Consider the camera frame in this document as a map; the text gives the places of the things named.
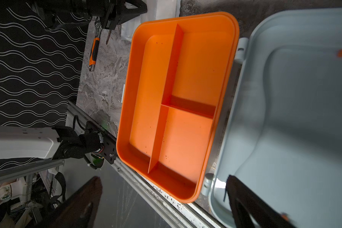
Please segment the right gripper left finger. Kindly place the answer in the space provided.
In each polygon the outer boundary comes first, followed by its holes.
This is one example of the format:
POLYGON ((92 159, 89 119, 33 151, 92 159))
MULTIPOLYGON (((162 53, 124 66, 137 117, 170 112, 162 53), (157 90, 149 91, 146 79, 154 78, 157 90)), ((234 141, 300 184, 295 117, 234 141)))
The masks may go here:
POLYGON ((38 228, 92 228, 102 196, 102 183, 94 176, 67 201, 45 217, 38 228))

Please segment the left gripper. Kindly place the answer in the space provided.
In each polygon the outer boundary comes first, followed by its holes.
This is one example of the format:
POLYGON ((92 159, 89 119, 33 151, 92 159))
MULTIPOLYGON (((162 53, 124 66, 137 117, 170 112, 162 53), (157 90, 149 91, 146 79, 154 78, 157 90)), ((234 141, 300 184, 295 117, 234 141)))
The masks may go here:
POLYGON ((100 17, 102 29, 114 30, 119 22, 121 12, 125 16, 137 17, 146 13, 148 9, 146 3, 142 0, 113 0, 105 1, 104 11, 104 15, 100 17), (133 5, 134 8, 127 8, 127 3, 133 5))

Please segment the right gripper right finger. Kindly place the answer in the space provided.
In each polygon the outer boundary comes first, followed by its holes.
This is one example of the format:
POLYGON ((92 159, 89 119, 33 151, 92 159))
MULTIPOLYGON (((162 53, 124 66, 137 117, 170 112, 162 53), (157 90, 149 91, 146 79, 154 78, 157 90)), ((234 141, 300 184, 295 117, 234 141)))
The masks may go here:
POLYGON ((237 228, 253 228, 254 219, 261 228, 293 228, 294 225, 277 213, 236 176, 226 181, 231 212, 237 228))

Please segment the blue orange first aid box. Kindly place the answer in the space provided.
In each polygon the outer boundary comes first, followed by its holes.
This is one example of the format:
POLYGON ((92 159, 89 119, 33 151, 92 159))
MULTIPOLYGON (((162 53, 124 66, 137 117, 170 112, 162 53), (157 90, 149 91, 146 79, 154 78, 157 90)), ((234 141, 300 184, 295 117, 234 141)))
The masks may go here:
POLYGON ((214 12, 138 26, 116 149, 182 203, 236 176, 295 228, 342 228, 342 8, 287 10, 239 36, 214 12))

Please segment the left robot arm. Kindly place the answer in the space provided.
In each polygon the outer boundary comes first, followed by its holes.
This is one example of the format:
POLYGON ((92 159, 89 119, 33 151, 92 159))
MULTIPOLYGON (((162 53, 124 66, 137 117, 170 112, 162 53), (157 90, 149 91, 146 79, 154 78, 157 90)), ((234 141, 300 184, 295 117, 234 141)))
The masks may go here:
POLYGON ((40 160, 103 155, 103 134, 66 126, 78 96, 86 30, 100 34, 147 11, 141 1, 0 1, 0 171, 40 160))

